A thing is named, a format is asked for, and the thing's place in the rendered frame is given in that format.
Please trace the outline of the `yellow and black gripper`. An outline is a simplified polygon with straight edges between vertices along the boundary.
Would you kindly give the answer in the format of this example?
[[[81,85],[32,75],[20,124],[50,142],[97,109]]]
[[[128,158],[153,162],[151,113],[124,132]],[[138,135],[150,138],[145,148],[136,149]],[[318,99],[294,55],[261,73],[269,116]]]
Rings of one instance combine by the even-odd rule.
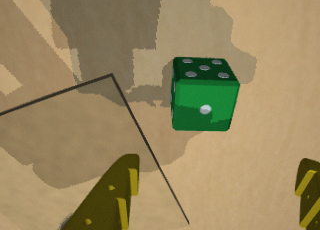
[[[140,158],[125,154],[96,183],[61,230],[127,230],[131,196],[138,195]],[[320,230],[320,163],[300,161],[295,184],[301,197],[299,226]]]

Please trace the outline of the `green die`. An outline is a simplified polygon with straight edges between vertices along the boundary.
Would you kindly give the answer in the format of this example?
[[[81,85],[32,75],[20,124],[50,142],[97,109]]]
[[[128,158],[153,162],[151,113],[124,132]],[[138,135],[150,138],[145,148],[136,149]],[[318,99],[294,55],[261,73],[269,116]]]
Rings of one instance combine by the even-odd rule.
[[[230,129],[240,83],[225,59],[176,57],[171,83],[172,128]]]

